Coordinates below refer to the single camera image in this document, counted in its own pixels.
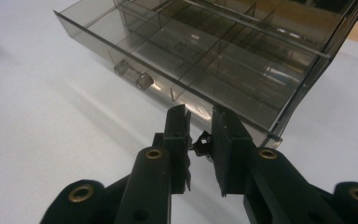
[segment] transparent drawer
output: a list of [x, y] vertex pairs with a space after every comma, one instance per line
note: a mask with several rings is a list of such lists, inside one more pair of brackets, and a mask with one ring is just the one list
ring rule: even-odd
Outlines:
[[338, 2], [81, 0], [56, 15], [139, 89], [207, 124], [227, 106], [258, 146], [277, 147], [358, 17], [358, 1]]

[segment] small black object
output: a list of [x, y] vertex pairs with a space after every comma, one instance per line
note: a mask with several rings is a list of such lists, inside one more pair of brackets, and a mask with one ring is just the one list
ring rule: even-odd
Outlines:
[[203, 131], [202, 135], [199, 137], [197, 142], [193, 144], [193, 147], [191, 148], [191, 150], [194, 150], [198, 157], [201, 157], [201, 156], [210, 157], [212, 148], [213, 148], [212, 135], [206, 131]]

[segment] white surface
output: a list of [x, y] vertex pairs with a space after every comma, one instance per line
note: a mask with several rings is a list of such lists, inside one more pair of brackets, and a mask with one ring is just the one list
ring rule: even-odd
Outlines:
[[[169, 105], [66, 35], [52, 10], [75, 1], [0, 1], [0, 223], [38, 223], [79, 179], [117, 181], [163, 131]], [[358, 181], [357, 43], [345, 43], [283, 139], [310, 183], [331, 192]], [[222, 199], [212, 164], [191, 160], [193, 190], [173, 196], [172, 223], [248, 223], [241, 196]]]

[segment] black plastic part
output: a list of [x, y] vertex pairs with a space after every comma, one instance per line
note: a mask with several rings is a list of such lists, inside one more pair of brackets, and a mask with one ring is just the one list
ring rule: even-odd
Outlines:
[[93, 223], [111, 224], [114, 222], [129, 178], [130, 176], [127, 175], [105, 189], [105, 196]]
[[188, 171], [190, 166], [188, 149], [192, 141], [189, 133], [190, 117], [191, 113], [186, 113], [185, 105], [174, 106], [167, 112], [162, 146], [170, 151], [172, 158], [172, 194], [183, 194], [186, 184], [190, 189], [191, 175]]
[[245, 193], [243, 195], [243, 206], [249, 221], [252, 224], [270, 224], [272, 223], [272, 214], [264, 201], [263, 195], [257, 184], [248, 174], [245, 181]]
[[254, 148], [251, 135], [232, 110], [215, 105], [213, 107], [212, 136], [211, 156], [222, 196], [243, 194], [246, 155], [250, 149]]
[[[91, 185], [92, 195], [83, 202], [69, 200], [71, 191], [79, 186]], [[93, 223], [104, 197], [104, 187], [93, 180], [80, 180], [66, 187], [48, 208], [41, 224]]]
[[167, 224], [170, 221], [170, 153], [162, 147], [148, 147], [136, 157], [115, 224]]
[[348, 224], [358, 223], [358, 183], [345, 182], [336, 185], [333, 204], [337, 213]]
[[155, 133], [152, 147], [162, 147], [163, 143], [164, 143], [164, 133]]
[[248, 167], [272, 223], [344, 223], [282, 153], [254, 149]]
[[213, 149], [213, 138], [212, 135], [206, 131], [202, 132], [202, 135], [199, 137], [197, 142], [193, 144], [191, 150], [196, 152], [198, 157], [201, 156], [210, 156]]

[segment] storage organizer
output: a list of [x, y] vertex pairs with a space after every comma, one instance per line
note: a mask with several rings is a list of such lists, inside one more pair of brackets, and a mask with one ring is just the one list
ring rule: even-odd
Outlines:
[[203, 120], [236, 112], [277, 147], [358, 17], [354, 0], [81, 0], [56, 12], [69, 36], [141, 90]]

